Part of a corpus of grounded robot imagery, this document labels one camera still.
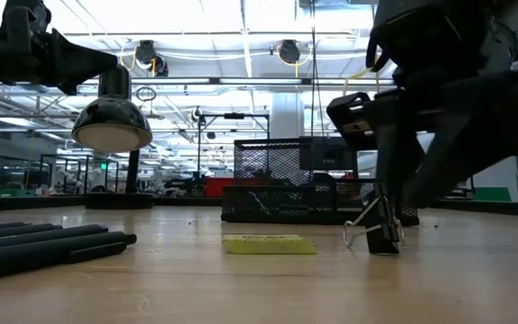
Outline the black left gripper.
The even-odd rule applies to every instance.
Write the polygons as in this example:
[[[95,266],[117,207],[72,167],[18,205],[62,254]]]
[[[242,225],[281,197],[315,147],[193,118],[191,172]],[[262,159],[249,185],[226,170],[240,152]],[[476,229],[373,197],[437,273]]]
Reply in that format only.
[[[71,43],[55,29],[51,55],[50,21],[43,0],[6,0],[0,20],[1,83],[53,86],[56,81],[64,94],[75,95],[80,84],[118,65],[116,56]]]

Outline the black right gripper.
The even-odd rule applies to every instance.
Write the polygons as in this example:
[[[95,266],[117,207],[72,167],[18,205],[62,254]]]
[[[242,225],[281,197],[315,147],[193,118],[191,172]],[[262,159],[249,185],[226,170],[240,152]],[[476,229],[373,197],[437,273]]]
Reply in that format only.
[[[377,178],[403,226],[420,223],[406,202],[428,207],[459,182],[518,155],[518,73],[448,85],[406,85],[337,97],[326,112],[357,149],[377,149]]]

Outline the black binder clip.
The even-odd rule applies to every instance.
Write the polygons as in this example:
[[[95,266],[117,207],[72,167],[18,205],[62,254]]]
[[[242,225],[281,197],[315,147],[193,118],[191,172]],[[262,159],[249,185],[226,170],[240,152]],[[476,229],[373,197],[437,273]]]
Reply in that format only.
[[[396,196],[388,194],[382,182],[373,183],[372,200],[363,205],[362,212],[343,225],[343,241],[351,248],[356,238],[364,235],[369,253],[373,255],[397,255],[398,243],[405,239],[402,223],[398,218],[401,208]]]

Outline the black mesh desk organizer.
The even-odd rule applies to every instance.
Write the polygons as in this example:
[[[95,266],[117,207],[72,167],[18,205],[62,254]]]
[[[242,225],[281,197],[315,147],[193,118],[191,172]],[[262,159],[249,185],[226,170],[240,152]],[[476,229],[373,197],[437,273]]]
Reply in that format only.
[[[306,141],[241,139],[234,142],[235,183],[225,186],[226,222],[341,225],[372,200],[373,183],[354,171],[302,170]]]

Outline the yellow-green eraser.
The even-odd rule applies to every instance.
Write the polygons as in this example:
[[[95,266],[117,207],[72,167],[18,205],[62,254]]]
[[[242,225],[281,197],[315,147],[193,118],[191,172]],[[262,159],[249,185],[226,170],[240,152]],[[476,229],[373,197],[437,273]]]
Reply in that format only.
[[[235,255],[315,255],[317,250],[299,235],[225,235],[222,244]]]

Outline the green panel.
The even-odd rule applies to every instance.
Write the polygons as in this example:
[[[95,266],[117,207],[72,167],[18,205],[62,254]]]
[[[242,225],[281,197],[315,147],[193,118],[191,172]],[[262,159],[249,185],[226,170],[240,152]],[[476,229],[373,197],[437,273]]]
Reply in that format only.
[[[512,200],[507,187],[476,187],[474,199],[483,202],[510,202]]]

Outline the black workstation stand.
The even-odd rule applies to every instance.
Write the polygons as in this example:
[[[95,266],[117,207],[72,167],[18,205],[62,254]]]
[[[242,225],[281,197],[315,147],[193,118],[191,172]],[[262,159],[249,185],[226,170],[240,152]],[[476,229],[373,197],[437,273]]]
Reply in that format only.
[[[204,128],[201,126],[201,122],[204,118],[210,117],[210,121],[208,121]],[[210,126],[214,121],[218,118],[222,118],[225,120],[243,120],[245,118],[250,118],[252,121],[256,122],[260,128],[266,133],[267,139],[271,137],[271,122],[269,114],[257,114],[257,113],[243,113],[243,112],[225,112],[225,113],[211,113],[206,114],[203,112],[199,112],[198,120],[197,120],[197,171],[196,176],[198,178],[201,177],[201,133]],[[258,118],[266,119],[266,126],[263,126]]]

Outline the red bin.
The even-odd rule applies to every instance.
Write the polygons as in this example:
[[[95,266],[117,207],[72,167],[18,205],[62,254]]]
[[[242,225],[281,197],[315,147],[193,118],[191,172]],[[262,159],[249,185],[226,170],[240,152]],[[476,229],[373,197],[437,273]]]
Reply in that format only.
[[[221,198],[224,187],[234,183],[233,177],[207,177],[204,181],[203,193],[206,197]]]

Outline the black aluminium table frame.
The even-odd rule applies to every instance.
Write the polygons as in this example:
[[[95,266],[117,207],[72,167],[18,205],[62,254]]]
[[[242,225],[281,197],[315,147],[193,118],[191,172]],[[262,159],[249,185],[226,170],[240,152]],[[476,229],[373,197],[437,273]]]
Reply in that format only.
[[[0,211],[58,208],[84,205],[83,195],[60,195],[50,197],[0,197]],[[154,197],[154,206],[221,206],[221,198],[166,198]],[[462,212],[486,212],[518,216],[518,202],[488,202],[469,200],[440,200],[432,204],[434,209]]]

